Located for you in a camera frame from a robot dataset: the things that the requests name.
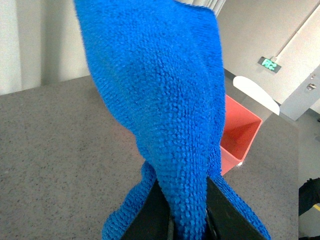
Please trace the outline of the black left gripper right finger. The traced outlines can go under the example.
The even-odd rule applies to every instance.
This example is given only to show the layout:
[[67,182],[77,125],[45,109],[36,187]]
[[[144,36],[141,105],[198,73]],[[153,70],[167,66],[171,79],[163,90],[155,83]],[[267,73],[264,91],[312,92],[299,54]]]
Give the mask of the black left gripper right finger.
[[265,239],[265,237],[236,210],[210,178],[207,178],[205,239]]

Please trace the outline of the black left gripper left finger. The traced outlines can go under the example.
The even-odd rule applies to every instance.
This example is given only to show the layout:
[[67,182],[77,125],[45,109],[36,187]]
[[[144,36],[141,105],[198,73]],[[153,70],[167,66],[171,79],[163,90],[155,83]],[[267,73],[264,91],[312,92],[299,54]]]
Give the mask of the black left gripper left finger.
[[155,181],[142,208],[131,222],[122,240],[171,240],[173,220],[169,204]]

